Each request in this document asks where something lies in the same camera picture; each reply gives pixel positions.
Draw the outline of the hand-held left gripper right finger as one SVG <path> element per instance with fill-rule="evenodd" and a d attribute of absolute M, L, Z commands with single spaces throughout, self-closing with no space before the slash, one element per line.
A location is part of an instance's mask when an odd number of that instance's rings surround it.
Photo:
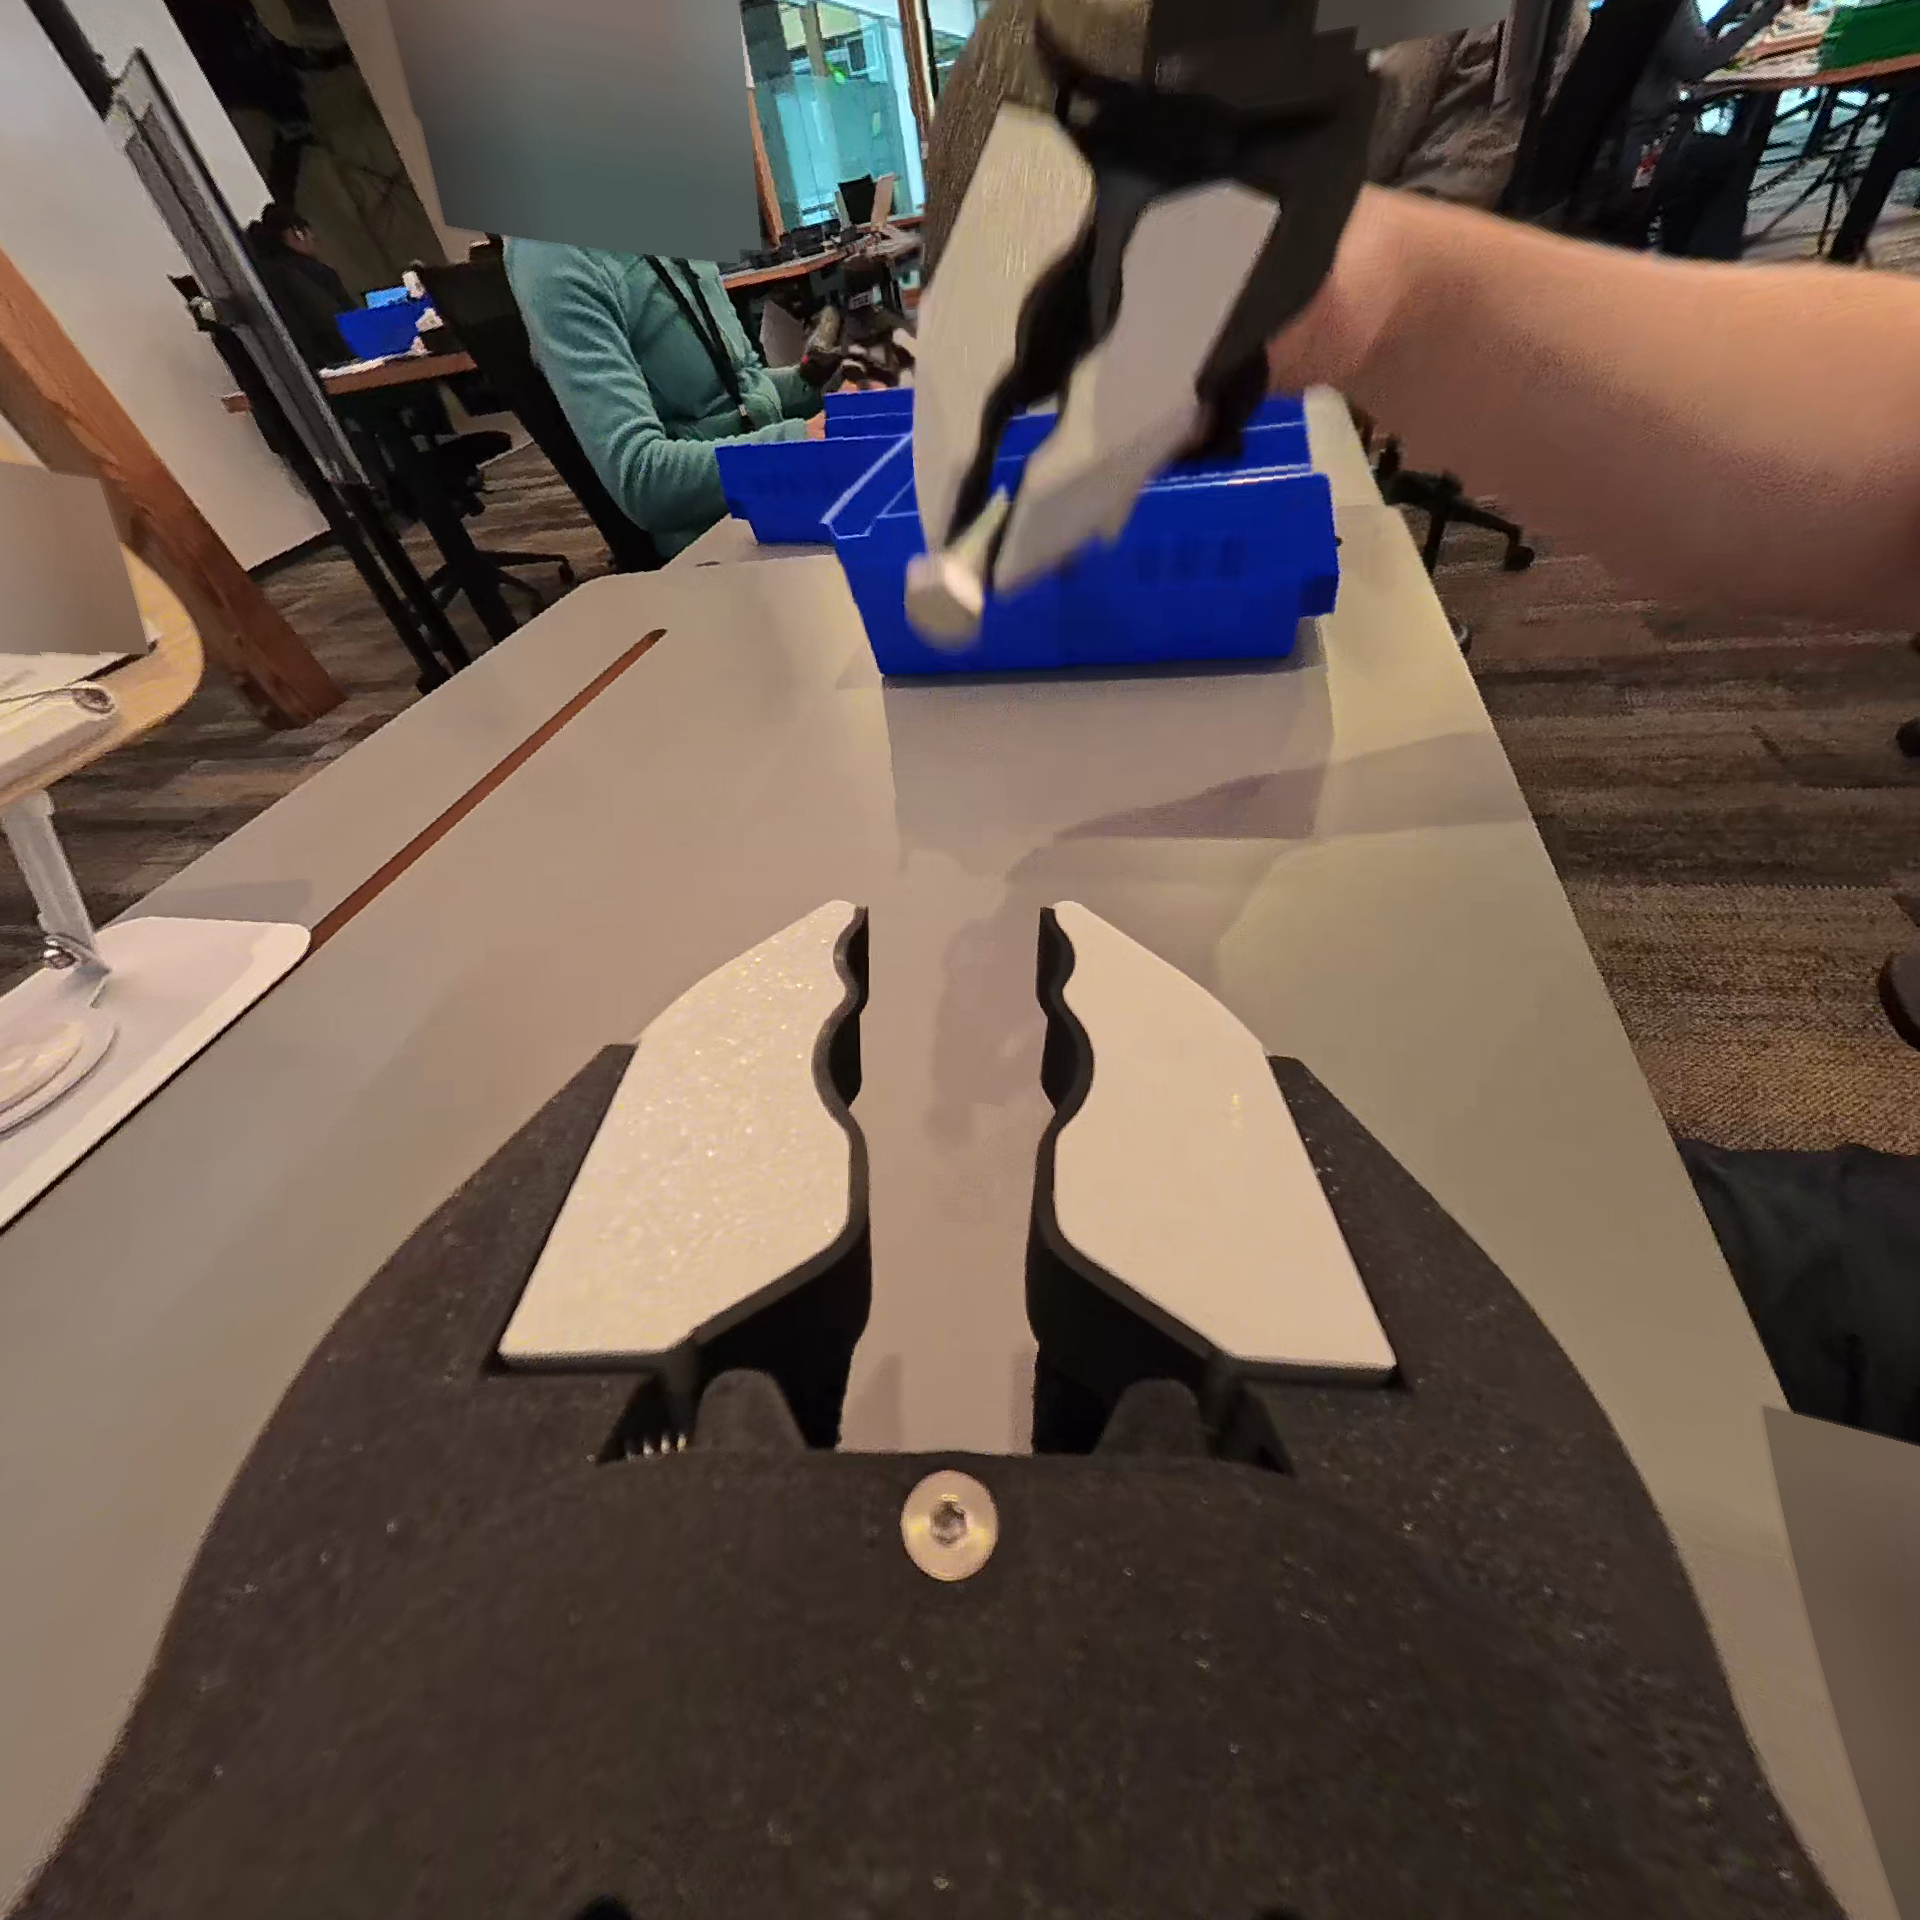
<path fill-rule="evenodd" d="M 1050 1123 L 1031 1185 L 1031 1446 L 1094 1450 L 1130 1390 L 1211 1450 L 1284 1450 L 1266 1392 L 1380 1392 L 1399 1354 L 1263 1040 L 1084 903 L 1036 947 Z"/>

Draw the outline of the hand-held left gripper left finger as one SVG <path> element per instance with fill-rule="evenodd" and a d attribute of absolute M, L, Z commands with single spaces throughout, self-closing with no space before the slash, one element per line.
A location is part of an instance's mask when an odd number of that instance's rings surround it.
<path fill-rule="evenodd" d="M 764 1371 L 805 1446 L 844 1443 L 872 1316 L 867 947 L 867 909 L 823 903 L 645 1024 L 501 1326 L 501 1371 L 643 1378 L 645 1446 L 686 1441 L 713 1378 Z"/>

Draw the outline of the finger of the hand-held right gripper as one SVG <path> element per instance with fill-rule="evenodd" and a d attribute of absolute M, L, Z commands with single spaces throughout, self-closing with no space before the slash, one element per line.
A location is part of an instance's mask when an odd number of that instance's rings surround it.
<path fill-rule="evenodd" d="M 992 563 L 995 596 L 1115 541 L 1141 490 L 1202 440 L 1203 367 L 1284 207 L 1220 178 L 1149 201 L 1118 256 L 1118 307 L 1029 456 Z"/>
<path fill-rule="evenodd" d="M 1072 379 L 1094 349 L 1098 177 L 1054 109 L 1000 109 L 922 305 L 913 575 L 1044 575 L 1105 528 Z"/>

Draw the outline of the silver hex bolt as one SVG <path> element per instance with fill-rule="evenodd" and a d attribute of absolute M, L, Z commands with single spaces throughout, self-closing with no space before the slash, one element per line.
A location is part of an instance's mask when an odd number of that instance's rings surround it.
<path fill-rule="evenodd" d="M 967 653 L 977 641 L 988 596 L 995 541 L 951 545 L 944 551 L 922 551 L 902 575 L 902 615 L 912 631 L 939 653 Z"/>

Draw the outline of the person's right forearm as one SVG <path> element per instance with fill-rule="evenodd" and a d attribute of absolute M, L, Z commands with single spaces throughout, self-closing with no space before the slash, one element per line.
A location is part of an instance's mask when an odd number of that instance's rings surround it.
<path fill-rule="evenodd" d="M 1368 188 L 1271 375 L 1655 598 L 1916 631 L 1916 276 L 1632 256 Z"/>

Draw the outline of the black office chair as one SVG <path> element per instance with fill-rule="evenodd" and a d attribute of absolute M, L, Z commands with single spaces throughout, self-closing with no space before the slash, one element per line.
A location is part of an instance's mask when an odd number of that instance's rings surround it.
<path fill-rule="evenodd" d="M 1470 497 L 1456 473 L 1413 469 L 1399 438 L 1386 438 L 1380 443 L 1372 481 L 1390 508 L 1413 508 L 1426 516 L 1421 569 L 1429 576 L 1437 575 L 1445 541 L 1456 528 L 1473 528 L 1500 536 L 1500 569 L 1524 575 L 1532 566 L 1538 551 L 1513 521 Z"/>
<path fill-rule="evenodd" d="M 588 514 L 617 575 L 662 566 L 655 541 L 614 502 L 553 395 L 506 276 L 506 256 L 483 251 L 455 265 L 422 265 L 422 290 L 444 330 L 473 358 L 492 391 L 516 412 L 549 465 Z"/>

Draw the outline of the white board stand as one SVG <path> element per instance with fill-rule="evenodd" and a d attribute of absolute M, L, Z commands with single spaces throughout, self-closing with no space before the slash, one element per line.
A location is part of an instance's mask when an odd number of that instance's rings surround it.
<path fill-rule="evenodd" d="M 40 918 L 40 963 L 3 992 L 3 1224 L 76 1172 L 309 953 L 306 923 L 134 918 L 97 928 L 33 792 L 3 840 Z"/>

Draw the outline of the wooden desk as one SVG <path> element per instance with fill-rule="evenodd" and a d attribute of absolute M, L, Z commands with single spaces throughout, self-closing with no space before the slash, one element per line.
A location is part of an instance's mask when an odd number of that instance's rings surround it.
<path fill-rule="evenodd" d="M 1815 220 L 1820 258 L 1868 265 L 1898 184 L 1916 177 L 1916 59 L 1820 72 L 1825 34 L 1763 38 L 1759 55 L 1691 90 L 1691 109 L 1727 111 L 1734 178 L 1712 232 L 1734 256 L 1763 251 L 1781 225 Z"/>

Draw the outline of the metal frame stand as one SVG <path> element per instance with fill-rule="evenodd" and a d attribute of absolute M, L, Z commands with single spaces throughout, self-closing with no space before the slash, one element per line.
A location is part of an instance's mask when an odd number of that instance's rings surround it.
<path fill-rule="evenodd" d="M 262 438 L 323 508 L 338 545 L 410 649 L 421 689 L 469 664 L 467 641 L 407 551 L 380 487 L 303 358 L 245 244 L 218 184 L 149 55 L 108 84 L 103 129 L 180 244 L 193 290 L 183 300 L 231 367 Z"/>

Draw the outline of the wooden support post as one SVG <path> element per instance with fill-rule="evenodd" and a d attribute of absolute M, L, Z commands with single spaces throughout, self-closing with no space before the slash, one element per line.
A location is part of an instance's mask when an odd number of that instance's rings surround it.
<path fill-rule="evenodd" d="M 164 581 L 260 719 L 293 731 L 344 702 L 10 258 L 3 421 L 42 465 L 103 487 L 125 551 Z"/>

